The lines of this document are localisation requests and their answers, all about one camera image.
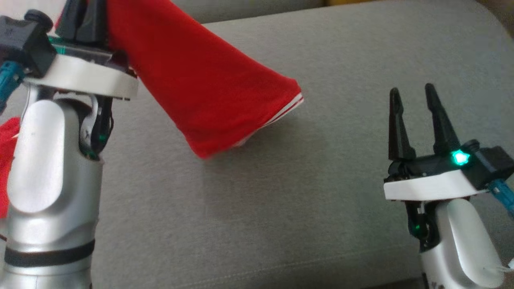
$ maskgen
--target white stripe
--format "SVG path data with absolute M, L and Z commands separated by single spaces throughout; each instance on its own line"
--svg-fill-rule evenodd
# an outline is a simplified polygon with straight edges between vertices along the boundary
M 285 105 L 277 114 L 275 114 L 270 120 L 268 120 L 263 127 L 267 126 L 268 124 L 271 124 L 275 121 L 277 121 L 278 119 L 282 118 L 284 115 L 286 115 L 287 113 L 289 113 L 290 111 L 292 111 L 292 109 L 287 112 L 286 114 L 284 114 L 283 116 L 280 116 L 281 114 L 284 113 L 284 111 L 288 110 L 290 107 L 292 106 L 298 106 L 298 104 L 301 104 L 303 103 L 303 100 L 302 101 L 299 101 L 300 99 L 302 99 L 302 94 L 299 93 L 298 95 L 295 96 L 295 98 L 293 98 L 287 105 Z
M 268 120 L 262 127 L 260 127 L 258 130 L 262 129 L 263 127 L 267 126 L 267 125 L 270 125 L 274 122 L 276 122 L 277 120 L 283 118 L 285 115 L 287 115 L 288 113 L 292 112 L 298 105 L 302 104 L 304 101 L 303 99 L 303 96 L 302 94 L 298 94 L 297 96 L 295 96 L 295 98 L 292 99 L 292 101 L 290 101 L 287 105 L 285 105 L 277 114 L 275 114 L 270 120 Z M 234 144 L 233 147 L 240 147 L 242 145 L 245 144 L 245 142 L 255 133 L 255 132 L 252 132 L 250 135 L 246 136 L 245 138 L 243 138 L 242 140 L 238 141 L 236 144 Z

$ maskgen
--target green led light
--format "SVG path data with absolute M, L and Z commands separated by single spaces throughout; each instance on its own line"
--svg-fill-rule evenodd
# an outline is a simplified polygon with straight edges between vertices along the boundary
M 452 153 L 453 162 L 458 166 L 463 166 L 463 165 L 467 164 L 469 162 L 470 156 L 471 155 L 469 155 L 461 150 L 458 150 L 458 151 L 455 151 Z
M 62 55 L 65 55 L 66 54 L 66 47 L 54 47 L 57 51 L 57 54 L 62 54 Z

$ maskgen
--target red fabric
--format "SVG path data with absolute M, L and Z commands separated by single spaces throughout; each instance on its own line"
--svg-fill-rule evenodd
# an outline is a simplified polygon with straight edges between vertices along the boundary
M 20 118 L 11 118 L 0 126 L 0 218 L 7 216 L 9 198 L 7 196 L 7 178 L 11 170 L 12 156 L 20 131 Z
M 206 158 L 261 128 L 300 87 L 208 31 L 170 0 L 108 0 L 109 40 Z

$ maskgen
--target gray couch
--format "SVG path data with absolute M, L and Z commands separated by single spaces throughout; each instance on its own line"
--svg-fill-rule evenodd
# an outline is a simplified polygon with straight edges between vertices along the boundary
M 420 155 L 433 144 L 426 82 L 461 140 L 514 154 L 514 42 L 473 0 L 385 0 L 206 27 L 296 78 L 306 102 L 210 160 L 191 152 L 143 86 L 136 100 L 115 103 L 95 288 L 364 288 L 418 278 L 405 209 L 382 191 L 394 86 Z M 1 122 L 20 114 L 24 93 Z M 473 203 L 501 257 L 514 257 L 502 206 L 490 195 Z
M 172 0 L 200 23 L 225 21 L 322 7 L 324 0 Z M 23 17 L 27 9 L 44 11 L 57 19 L 66 0 L 2 0 L 0 11 Z

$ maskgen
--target blue cable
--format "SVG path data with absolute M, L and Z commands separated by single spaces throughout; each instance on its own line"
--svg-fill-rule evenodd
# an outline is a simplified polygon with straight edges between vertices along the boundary
M 5 61 L 0 67 L 0 115 L 7 107 L 7 100 L 24 78 L 23 68 L 17 62 Z
M 503 204 L 514 219 L 514 192 L 509 186 L 502 179 L 496 179 L 489 184 L 489 192 Z

